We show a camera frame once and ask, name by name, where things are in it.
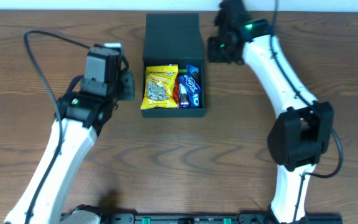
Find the red Hacks candy bag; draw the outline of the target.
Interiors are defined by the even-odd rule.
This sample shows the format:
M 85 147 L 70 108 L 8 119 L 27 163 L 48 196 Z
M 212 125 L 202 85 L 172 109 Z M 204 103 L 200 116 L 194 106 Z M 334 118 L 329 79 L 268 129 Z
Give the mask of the red Hacks candy bag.
M 173 88 L 173 99 L 176 104 L 178 104 L 178 105 L 180 104 L 178 77 L 176 77 L 176 79 L 175 79 L 175 85 Z

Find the dark green box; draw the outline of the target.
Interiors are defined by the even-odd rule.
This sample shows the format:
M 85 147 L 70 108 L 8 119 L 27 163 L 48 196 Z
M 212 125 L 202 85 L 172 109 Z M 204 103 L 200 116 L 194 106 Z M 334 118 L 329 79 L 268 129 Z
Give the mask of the dark green box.
M 185 69 L 186 65 L 193 65 L 199 68 L 201 86 L 198 108 L 142 110 L 143 118 L 195 118 L 205 115 L 204 45 L 197 13 L 147 14 L 142 59 L 145 68 L 176 64 L 179 69 Z

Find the purple Dairy Milk bar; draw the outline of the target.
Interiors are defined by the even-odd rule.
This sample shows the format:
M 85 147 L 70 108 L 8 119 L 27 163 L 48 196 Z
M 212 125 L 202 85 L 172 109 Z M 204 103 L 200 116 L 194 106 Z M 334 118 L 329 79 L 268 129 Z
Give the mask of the purple Dairy Milk bar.
M 188 92 L 185 88 L 185 86 L 183 84 L 179 84 L 179 107 L 180 108 L 189 108 L 190 107 L 190 102 L 188 99 Z

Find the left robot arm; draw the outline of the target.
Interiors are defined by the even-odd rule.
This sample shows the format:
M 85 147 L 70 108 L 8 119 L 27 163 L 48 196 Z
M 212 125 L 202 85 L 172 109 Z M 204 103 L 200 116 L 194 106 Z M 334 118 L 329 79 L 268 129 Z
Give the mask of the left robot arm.
M 67 195 L 85 155 L 120 100 L 134 99 L 133 74 L 120 43 L 94 45 L 85 74 L 57 100 L 45 152 L 5 223 L 60 223 Z

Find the blue Oreo cookie pack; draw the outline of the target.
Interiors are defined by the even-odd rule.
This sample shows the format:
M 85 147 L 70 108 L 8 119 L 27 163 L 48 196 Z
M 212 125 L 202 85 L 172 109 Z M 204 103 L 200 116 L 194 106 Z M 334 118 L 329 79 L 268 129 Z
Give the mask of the blue Oreo cookie pack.
M 200 85 L 200 73 L 199 68 L 193 65 L 187 64 L 186 65 L 187 72 L 193 77 L 196 84 L 201 87 Z M 200 107 L 200 91 L 198 93 L 192 93 L 191 97 L 191 107 L 192 108 L 199 108 Z

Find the blue Eclipse mints box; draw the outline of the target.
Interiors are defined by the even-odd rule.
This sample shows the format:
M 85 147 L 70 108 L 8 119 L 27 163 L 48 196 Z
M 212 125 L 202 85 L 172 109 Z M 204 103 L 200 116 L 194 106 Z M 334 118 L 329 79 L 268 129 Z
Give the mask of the blue Eclipse mints box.
M 190 73 L 184 73 L 178 77 L 179 82 L 186 88 L 188 93 L 192 95 L 198 94 L 201 87 Z

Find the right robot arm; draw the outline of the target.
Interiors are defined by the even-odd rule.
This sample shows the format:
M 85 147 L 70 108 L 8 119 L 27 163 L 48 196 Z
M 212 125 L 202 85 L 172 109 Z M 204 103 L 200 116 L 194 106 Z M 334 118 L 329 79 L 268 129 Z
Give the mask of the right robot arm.
M 286 59 L 273 24 L 252 19 L 240 0 L 222 1 L 208 39 L 208 60 L 246 64 L 263 86 L 275 113 L 267 145 L 277 164 L 274 198 L 266 223 L 341 223 L 330 214 L 308 214 L 308 183 L 328 149 L 333 109 L 302 84 Z

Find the yellow snack bag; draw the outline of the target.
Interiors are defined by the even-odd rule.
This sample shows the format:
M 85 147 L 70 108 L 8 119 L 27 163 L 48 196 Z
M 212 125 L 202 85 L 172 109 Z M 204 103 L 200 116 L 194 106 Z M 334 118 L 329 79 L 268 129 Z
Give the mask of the yellow snack bag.
M 156 65 L 145 69 L 145 91 L 142 110 L 153 108 L 176 108 L 173 90 L 178 74 L 178 65 Z

